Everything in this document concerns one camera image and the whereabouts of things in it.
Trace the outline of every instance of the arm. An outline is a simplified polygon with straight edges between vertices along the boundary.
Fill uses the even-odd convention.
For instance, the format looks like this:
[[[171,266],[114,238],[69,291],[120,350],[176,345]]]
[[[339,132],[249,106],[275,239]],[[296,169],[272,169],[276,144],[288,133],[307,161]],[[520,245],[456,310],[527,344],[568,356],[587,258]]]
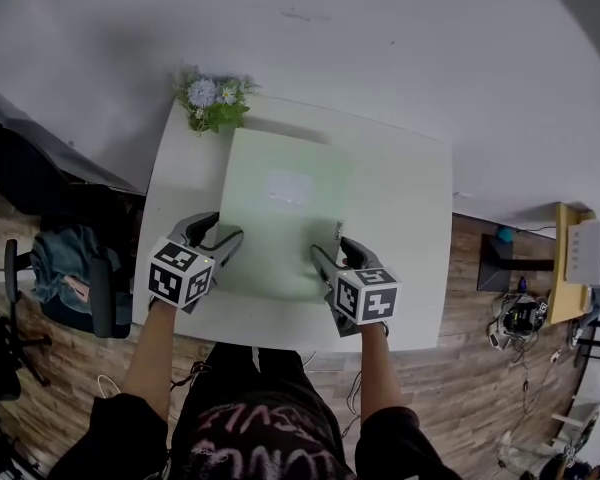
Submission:
[[[558,472],[556,473],[555,480],[563,480],[564,473],[567,470],[567,462],[568,462],[568,460],[566,457],[564,459],[562,459],[562,463],[560,464],[560,467],[558,468]]]
[[[176,311],[161,300],[153,304],[122,384],[123,393],[145,400],[164,421],[169,417]]]
[[[167,417],[176,309],[156,302],[122,385],[96,398],[87,433],[54,466],[49,480],[144,480],[167,462]]]
[[[398,376],[391,364],[389,344],[380,324],[360,327],[362,333],[362,395],[361,418],[381,409],[404,405]]]
[[[444,466],[433,446],[420,432],[416,414],[404,407],[382,325],[367,324],[360,330],[362,427],[356,446],[358,478],[460,480]]]
[[[587,480],[600,480],[600,466],[593,468],[591,473],[589,473]]]

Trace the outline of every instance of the wooden desk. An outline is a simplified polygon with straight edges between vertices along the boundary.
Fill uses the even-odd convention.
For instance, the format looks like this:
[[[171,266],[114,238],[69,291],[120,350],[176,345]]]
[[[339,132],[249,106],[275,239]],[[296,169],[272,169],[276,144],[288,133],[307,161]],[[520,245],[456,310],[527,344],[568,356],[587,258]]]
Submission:
[[[588,305],[588,288],[565,281],[567,270],[567,229],[582,221],[595,219],[593,212],[578,213],[564,203],[556,205],[556,248],[553,267],[553,287],[549,298],[550,324],[579,318]]]

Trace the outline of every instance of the wooden floor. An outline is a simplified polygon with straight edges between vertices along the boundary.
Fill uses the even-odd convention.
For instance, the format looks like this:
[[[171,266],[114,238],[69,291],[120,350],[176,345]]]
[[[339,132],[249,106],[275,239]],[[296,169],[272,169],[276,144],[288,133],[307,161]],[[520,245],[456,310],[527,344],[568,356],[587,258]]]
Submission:
[[[511,365],[512,351],[491,348],[486,338],[492,320],[494,294],[475,291],[481,233],[495,226],[454,216],[449,279],[444,318],[436,349],[394,354],[405,403],[420,416],[422,429],[443,460],[465,479],[507,479],[511,473],[496,464],[497,441],[522,416],[524,367]],[[14,236],[30,243],[35,222],[22,218],[0,202],[0,253],[4,240]],[[520,257],[552,257],[553,241],[526,233],[515,238]],[[530,290],[546,294],[551,280],[546,274],[527,276]],[[85,432],[93,398],[99,396],[99,374],[121,383],[129,364],[139,328],[125,341],[101,340],[61,327],[43,317],[31,300],[31,285],[24,287],[19,305],[20,325],[27,337],[46,333],[53,347],[31,358],[51,386],[38,386],[26,371],[19,373],[23,394],[15,402],[0,404],[0,424],[17,437],[21,452],[43,472],[55,463]],[[8,310],[0,285],[0,312]],[[566,325],[546,327],[526,357],[529,368],[529,400],[537,408],[514,435],[514,443],[534,445],[549,440],[557,430],[553,412],[568,409],[581,370],[573,366],[573,354],[563,346]],[[174,379],[184,378],[191,363],[206,357],[213,344],[176,338]],[[562,356],[547,377],[549,357],[562,348]],[[360,367],[358,354],[318,354],[307,367],[308,375],[344,427],[351,418],[345,399]],[[113,393],[105,381],[105,392]],[[174,391],[169,425],[179,416],[186,388]],[[354,425],[345,439],[349,463],[359,436]]]

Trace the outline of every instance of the light green paper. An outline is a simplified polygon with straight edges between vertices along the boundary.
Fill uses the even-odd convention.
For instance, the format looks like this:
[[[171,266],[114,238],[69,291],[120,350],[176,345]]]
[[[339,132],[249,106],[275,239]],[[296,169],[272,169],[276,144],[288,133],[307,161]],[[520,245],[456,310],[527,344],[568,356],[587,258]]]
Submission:
[[[311,263],[318,244],[336,258],[351,163],[331,146],[236,130],[220,208],[222,228],[239,226],[242,247],[218,289],[319,303],[324,283]]]

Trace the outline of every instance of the white table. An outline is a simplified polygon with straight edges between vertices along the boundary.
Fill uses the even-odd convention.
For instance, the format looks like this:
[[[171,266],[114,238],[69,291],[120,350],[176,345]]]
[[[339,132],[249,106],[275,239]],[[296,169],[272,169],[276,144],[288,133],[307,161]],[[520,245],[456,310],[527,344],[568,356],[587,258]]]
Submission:
[[[404,283],[391,320],[393,350],[435,347],[451,241],[451,148],[436,140],[341,112],[253,96],[246,127],[333,144],[355,159],[345,234],[376,252]],[[158,237],[180,219],[219,211],[232,133],[201,137],[175,103],[147,195],[136,266],[133,321],[144,323],[146,261]],[[206,244],[215,241],[209,233]],[[213,290],[196,310],[179,312],[176,333],[278,349],[360,351],[341,339],[326,304],[280,303]]]

